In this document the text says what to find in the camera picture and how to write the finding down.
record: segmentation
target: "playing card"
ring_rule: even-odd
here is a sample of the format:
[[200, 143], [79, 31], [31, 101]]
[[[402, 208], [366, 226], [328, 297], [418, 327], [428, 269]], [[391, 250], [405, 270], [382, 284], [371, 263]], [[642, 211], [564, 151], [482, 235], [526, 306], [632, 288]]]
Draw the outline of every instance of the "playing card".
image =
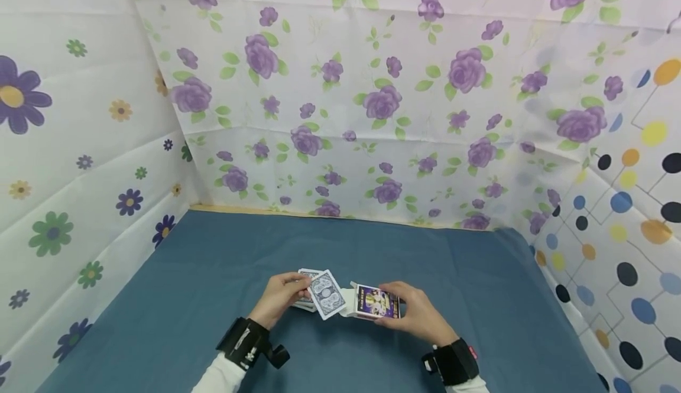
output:
[[330, 271], [323, 271], [312, 278], [312, 284], [308, 290], [322, 320], [326, 321], [345, 308], [346, 302], [342, 297], [340, 286]]

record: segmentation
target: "fabric wall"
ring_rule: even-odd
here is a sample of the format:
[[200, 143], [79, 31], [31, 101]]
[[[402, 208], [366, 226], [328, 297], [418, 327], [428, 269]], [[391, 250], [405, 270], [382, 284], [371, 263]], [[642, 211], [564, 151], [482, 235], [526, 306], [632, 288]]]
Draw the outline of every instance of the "fabric wall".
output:
[[132, 0], [0, 0], [0, 25], [0, 392], [28, 393], [197, 200], [196, 169]]

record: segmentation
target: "green flower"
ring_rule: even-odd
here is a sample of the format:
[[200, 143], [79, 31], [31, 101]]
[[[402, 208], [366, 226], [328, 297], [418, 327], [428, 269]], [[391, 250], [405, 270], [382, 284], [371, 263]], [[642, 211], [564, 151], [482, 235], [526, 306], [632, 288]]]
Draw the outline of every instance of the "green flower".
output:
[[88, 287], [94, 287], [97, 285], [97, 281], [102, 279], [103, 270], [104, 267], [99, 264], [99, 261], [89, 262], [80, 272], [78, 284], [82, 284], [84, 290]]
[[48, 251], [52, 255], [57, 255], [62, 245], [71, 242], [71, 235], [68, 233], [73, 230], [73, 223], [67, 223], [68, 219], [69, 215], [66, 213], [59, 214], [57, 217], [54, 211], [50, 211], [45, 215], [45, 222], [33, 223], [33, 232], [37, 235], [28, 241], [28, 246], [38, 247], [36, 253], [38, 257], [43, 257]]
[[147, 169], [144, 167], [140, 167], [137, 170], [135, 170], [135, 177], [142, 180], [145, 177], [147, 177]]

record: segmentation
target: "yellow dot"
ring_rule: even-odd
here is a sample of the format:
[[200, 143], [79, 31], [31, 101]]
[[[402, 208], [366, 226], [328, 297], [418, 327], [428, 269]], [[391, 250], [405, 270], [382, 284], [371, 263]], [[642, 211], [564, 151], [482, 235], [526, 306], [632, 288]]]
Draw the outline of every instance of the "yellow dot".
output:
[[646, 146], [655, 147], [667, 138], [667, 125], [664, 121], [648, 123], [641, 132], [641, 140]]
[[659, 86], [668, 85], [676, 79], [679, 72], [681, 71], [681, 61], [679, 60], [669, 60], [665, 61], [657, 67], [655, 70], [655, 75], [653, 76], [653, 81]]
[[620, 186], [626, 190], [631, 189], [636, 186], [637, 180], [636, 172], [634, 170], [627, 170], [620, 176]]
[[627, 240], [627, 228], [622, 225], [610, 226], [610, 236], [615, 242], [624, 242]]

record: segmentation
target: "orange dot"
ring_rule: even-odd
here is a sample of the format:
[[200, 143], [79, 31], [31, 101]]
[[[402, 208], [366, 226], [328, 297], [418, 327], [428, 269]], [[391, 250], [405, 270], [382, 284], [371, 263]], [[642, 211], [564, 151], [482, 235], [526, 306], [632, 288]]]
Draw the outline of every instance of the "orange dot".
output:
[[641, 223], [641, 233], [653, 244], [664, 244], [672, 237], [672, 230], [659, 220], [646, 220]]
[[626, 150], [622, 154], [622, 164], [624, 164], [624, 167], [631, 167], [632, 165], [636, 165], [640, 156], [641, 155], [639, 154], [639, 152], [634, 148]]

